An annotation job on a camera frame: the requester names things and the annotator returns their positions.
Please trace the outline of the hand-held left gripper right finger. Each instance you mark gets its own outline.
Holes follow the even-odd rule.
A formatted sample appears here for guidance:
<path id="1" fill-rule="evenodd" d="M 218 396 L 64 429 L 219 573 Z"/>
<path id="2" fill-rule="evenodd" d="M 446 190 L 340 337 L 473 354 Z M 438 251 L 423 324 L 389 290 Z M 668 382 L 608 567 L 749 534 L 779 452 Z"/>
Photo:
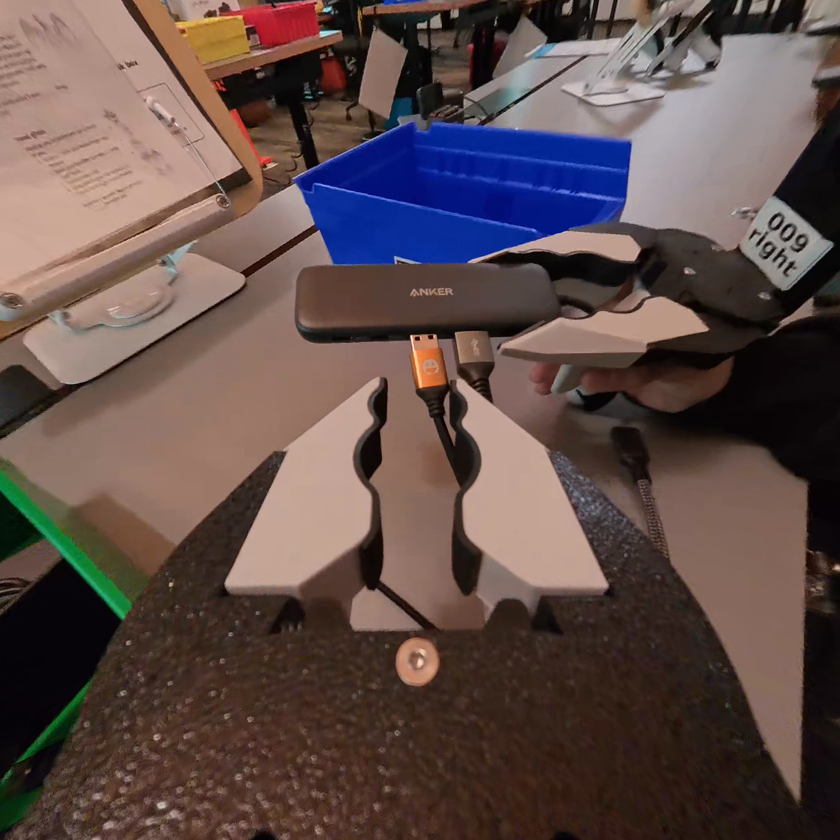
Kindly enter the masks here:
<path id="1" fill-rule="evenodd" d="M 609 589 L 549 450 L 464 380 L 449 390 L 455 431 L 451 569 L 485 622 L 502 602 L 530 618 L 544 599 Z"/>

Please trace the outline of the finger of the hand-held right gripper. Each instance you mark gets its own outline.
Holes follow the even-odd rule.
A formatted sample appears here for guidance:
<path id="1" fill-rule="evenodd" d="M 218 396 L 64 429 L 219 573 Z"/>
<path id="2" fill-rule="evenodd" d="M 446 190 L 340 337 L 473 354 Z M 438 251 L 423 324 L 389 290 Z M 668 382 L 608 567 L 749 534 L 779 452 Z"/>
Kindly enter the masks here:
<path id="1" fill-rule="evenodd" d="M 634 293 L 618 309 L 559 317 L 499 345 L 498 353 L 533 363 L 627 368 L 656 343 L 708 332 L 692 310 L 663 297 Z"/>
<path id="2" fill-rule="evenodd" d="M 538 266 L 552 281 L 572 279 L 617 289 L 635 278 L 647 254 L 648 227 L 595 224 L 505 248 L 469 263 Z"/>

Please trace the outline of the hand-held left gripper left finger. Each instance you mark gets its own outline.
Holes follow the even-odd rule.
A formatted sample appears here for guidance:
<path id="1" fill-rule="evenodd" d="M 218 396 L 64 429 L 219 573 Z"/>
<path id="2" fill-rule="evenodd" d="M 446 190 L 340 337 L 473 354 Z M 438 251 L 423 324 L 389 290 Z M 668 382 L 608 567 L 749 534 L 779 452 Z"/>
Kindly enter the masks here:
<path id="1" fill-rule="evenodd" d="M 371 479 L 382 463 L 388 392 L 386 378 L 375 377 L 280 452 L 226 593 L 329 606 L 349 621 L 355 597 L 376 588 L 384 547 Z"/>

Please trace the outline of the dark grey usb hub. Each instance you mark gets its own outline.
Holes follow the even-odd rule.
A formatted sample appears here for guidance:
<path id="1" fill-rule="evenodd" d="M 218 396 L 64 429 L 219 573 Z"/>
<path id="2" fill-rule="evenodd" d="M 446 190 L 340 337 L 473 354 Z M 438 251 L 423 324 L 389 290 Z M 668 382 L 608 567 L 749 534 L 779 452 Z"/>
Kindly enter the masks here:
<path id="1" fill-rule="evenodd" d="M 310 266 L 296 282 L 296 327 L 313 343 L 508 338 L 560 315 L 548 273 L 530 264 Z"/>

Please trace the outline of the person's right forearm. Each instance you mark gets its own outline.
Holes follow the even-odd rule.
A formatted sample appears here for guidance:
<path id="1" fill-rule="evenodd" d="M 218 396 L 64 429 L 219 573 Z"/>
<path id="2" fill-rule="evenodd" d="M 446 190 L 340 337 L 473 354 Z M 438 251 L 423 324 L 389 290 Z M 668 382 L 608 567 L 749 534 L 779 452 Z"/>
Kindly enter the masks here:
<path id="1" fill-rule="evenodd" d="M 721 430 L 763 446 L 804 480 L 838 483 L 838 312 L 796 320 L 739 351 L 715 407 Z"/>

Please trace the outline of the person's right hand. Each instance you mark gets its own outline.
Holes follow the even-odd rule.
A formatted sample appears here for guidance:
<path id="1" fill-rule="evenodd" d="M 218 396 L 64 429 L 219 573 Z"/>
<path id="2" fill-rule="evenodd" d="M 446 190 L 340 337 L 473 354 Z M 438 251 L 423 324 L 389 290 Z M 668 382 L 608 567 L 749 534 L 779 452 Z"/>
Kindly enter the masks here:
<path id="1" fill-rule="evenodd" d="M 580 383 L 565 393 L 565 399 L 575 407 L 595 411 L 614 395 L 623 394 L 655 412 L 682 413 L 722 392 L 732 377 L 734 361 L 731 356 L 708 369 L 676 364 L 586 369 Z"/>

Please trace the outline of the blue plastic bin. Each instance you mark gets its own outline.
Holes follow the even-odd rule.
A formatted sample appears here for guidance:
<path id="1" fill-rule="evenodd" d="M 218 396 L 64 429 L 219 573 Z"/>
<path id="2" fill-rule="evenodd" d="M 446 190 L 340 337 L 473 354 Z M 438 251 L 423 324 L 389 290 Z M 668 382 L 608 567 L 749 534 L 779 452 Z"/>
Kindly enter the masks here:
<path id="1" fill-rule="evenodd" d="M 617 220 L 630 140 L 405 124 L 295 179 L 335 265 L 457 264 Z"/>

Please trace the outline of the silver laptop stand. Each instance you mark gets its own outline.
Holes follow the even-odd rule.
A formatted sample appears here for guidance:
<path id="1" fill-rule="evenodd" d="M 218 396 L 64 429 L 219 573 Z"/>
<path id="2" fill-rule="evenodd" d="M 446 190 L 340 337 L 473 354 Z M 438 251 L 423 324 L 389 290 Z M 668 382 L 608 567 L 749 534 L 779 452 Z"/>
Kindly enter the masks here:
<path id="1" fill-rule="evenodd" d="M 563 91 L 594 107 L 651 102 L 667 80 L 718 68 L 728 2 L 636 2 L 635 24 L 584 80 Z"/>

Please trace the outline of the green plastic crate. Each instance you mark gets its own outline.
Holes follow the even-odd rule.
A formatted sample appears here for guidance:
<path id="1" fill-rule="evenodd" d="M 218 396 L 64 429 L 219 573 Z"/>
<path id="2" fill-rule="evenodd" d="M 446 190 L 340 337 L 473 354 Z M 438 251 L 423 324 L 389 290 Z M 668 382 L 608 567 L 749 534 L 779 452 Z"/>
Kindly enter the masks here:
<path id="1" fill-rule="evenodd" d="M 2 459 L 2 562 L 45 543 L 33 581 L 2 573 L 2 833 L 39 798 L 93 673 L 148 576 Z"/>

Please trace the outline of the wooden table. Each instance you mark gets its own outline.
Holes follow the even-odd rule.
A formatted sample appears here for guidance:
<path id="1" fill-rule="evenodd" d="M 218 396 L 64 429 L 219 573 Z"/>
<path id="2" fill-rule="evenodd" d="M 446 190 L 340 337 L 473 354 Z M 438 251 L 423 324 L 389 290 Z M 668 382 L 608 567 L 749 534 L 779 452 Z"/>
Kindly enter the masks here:
<path id="1" fill-rule="evenodd" d="M 306 169 L 319 164 L 312 138 L 303 87 L 320 78 L 321 54 L 343 38 L 339 30 L 300 38 L 285 45 L 258 49 L 246 56 L 222 59 L 203 66 L 211 81 L 224 87 L 223 100 L 237 109 L 265 93 L 288 110 Z"/>

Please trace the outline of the red plastic bin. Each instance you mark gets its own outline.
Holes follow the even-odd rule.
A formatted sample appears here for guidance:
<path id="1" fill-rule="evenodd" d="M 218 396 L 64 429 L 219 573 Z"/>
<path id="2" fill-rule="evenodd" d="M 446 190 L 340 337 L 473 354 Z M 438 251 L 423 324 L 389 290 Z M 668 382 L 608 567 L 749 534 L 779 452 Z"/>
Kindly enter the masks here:
<path id="1" fill-rule="evenodd" d="M 253 27 L 264 48 L 288 45 L 318 36 L 318 2 L 266 2 L 234 9 L 233 2 L 222 2 L 219 16 L 240 16 L 246 27 Z"/>

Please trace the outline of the wooden document board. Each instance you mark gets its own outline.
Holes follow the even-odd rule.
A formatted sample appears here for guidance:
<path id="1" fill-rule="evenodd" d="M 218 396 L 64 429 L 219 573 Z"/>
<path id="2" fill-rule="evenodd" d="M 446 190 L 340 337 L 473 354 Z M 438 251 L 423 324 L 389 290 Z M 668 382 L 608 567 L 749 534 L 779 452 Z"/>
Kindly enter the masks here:
<path id="1" fill-rule="evenodd" d="M 79 5 L 118 62 L 127 65 L 130 60 L 138 61 L 138 66 L 126 69 L 135 87 L 145 89 L 163 83 L 169 86 L 178 102 L 175 111 L 199 133 L 204 133 L 205 138 L 197 143 L 197 149 L 224 187 L 231 207 L 221 217 L 214 217 L 200 227 L 189 227 L 153 245 L 152 251 L 131 256 L 126 267 L 111 268 L 94 286 L 72 291 L 62 305 L 75 304 L 92 293 L 104 291 L 150 267 L 165 252 L 246 215 L 257 206 L 264 191 L 256 152 L 228 112 L 207 69 L 176 28 L 164 3 L 79 2 Z"/>

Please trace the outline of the yellow plastic bin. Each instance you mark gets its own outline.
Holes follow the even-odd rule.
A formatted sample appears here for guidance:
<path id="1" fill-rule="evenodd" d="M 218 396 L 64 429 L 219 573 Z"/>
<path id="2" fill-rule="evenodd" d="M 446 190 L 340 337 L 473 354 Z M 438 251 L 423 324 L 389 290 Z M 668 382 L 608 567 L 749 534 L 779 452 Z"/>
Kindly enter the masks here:
<path id="1" fill-rule="evenodd" d="M 224 14 L 176 21 L 175 26 L 204 65 L 250 54 L 249 37 L 241 15 Z"/>

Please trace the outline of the printed paper sheet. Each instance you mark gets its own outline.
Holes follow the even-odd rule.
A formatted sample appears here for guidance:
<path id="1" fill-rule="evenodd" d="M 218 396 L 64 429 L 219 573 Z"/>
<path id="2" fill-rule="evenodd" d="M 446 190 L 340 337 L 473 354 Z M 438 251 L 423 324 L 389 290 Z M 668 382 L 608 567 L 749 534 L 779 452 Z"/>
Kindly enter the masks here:
<path id="1" fill-rule="evenodd" d="M 2 2 L 2 292 L 242 165 L 124 2 Z"/>

